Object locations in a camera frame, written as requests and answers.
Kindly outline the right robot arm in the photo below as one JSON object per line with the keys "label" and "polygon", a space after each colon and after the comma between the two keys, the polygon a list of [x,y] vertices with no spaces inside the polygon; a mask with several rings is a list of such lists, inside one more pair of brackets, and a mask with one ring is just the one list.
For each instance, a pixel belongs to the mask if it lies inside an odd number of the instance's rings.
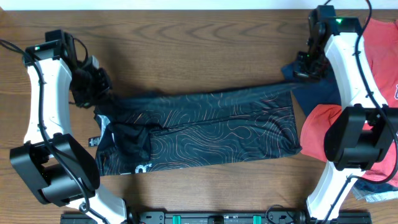
{"label": "right robot arm", "polygon": [[387,104],[374,81],[358,18],[316,9],[308,23],[308,51],[297,54],[293,76],[315,83],[332,73],[342,113],[321,137],[327,162],[307,198],[304,223],[333,223],[354,183],[397,142],[397,109]]}

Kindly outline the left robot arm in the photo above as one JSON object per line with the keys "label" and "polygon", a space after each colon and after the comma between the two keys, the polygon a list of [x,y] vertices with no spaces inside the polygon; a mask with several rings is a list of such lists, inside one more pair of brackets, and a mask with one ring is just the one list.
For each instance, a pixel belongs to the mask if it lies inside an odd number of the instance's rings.
{"label": "left robot arm", "polygon": [[25,50],[1,43],[22,55],[31,85],[24,143],[10,151],[14,170],[42,204],[76,209],[96,223],[130,223],[125,200],[101,185],[94,158],[70,125],[70,96],[87,108],[109,88],[97,59],[78,60],[75,43],[61,39]]}

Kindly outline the black orange-patterned jersey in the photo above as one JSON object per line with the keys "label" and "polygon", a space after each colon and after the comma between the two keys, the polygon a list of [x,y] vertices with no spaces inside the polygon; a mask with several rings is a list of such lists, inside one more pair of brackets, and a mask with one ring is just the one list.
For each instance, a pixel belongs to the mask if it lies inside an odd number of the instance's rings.
{"label": "black orange-patterned jersey", "polygon": [[289,157],[300,152],[294,82],[134,98],[95,108],[101,175]]}

